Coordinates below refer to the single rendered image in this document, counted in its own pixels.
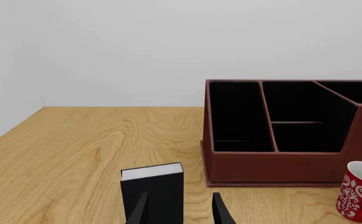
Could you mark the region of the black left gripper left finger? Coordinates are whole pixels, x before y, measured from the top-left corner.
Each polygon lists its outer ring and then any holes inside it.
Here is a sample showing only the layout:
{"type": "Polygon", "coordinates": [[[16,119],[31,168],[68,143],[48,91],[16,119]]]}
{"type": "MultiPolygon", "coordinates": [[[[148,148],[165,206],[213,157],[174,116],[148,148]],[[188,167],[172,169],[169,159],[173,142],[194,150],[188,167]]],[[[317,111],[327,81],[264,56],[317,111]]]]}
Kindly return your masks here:
{"type": "Polygon", "coordinates": [[[144,192],[136,204],[131,216],[127,218],[126,224],[148,224],[149,217],[149,195],[144,192]]]}

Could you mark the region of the red mug with white pattern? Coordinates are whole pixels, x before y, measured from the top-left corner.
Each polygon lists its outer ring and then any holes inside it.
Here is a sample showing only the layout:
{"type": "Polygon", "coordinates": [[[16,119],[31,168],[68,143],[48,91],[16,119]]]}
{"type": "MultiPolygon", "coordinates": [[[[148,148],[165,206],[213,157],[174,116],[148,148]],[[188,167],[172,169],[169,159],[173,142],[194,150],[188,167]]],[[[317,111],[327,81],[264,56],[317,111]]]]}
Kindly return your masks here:
{"type": "Polygon", "coordinates": [[[341,183],[336,201],[336,209],[345,218],[362,223],[362,162],[347,164],[347,170],[341,183]]]}

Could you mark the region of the black book with white pages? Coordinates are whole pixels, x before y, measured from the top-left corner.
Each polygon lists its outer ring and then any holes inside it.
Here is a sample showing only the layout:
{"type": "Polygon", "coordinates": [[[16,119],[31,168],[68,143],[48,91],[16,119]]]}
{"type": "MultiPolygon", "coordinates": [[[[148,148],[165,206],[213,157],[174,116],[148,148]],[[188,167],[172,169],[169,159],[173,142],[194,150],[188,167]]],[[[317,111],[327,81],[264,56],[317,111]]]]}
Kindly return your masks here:
{"type": "Polygon", "coordinates": [[[148,224],[183,224],[184,171],[181,163],[123,169],[121,193],[126,220],[141,194],[149,195],[148,224]]]}

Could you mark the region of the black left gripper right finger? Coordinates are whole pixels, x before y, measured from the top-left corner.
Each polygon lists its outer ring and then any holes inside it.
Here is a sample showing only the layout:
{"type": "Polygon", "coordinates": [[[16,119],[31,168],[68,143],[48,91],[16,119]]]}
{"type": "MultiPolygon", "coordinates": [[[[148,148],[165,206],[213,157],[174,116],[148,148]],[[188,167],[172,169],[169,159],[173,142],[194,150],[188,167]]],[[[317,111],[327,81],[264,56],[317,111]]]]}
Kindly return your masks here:
{"type": "Polygon", "coordinates": [[[212,194],[212,215],[214,224],[236,224],[219,192],[212,194]]]}

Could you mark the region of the red-brown desk caddy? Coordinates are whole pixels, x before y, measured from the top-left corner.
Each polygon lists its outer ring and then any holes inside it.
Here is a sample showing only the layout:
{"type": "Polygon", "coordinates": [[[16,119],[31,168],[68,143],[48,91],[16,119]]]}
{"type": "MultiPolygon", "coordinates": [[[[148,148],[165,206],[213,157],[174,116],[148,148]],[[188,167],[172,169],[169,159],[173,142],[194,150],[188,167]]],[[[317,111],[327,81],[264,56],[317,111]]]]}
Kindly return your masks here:
{"type": "Polygon", "coordinates": [[[362,80],[207,80],[210,187],[340,186],[362,161],[362,80]]]}

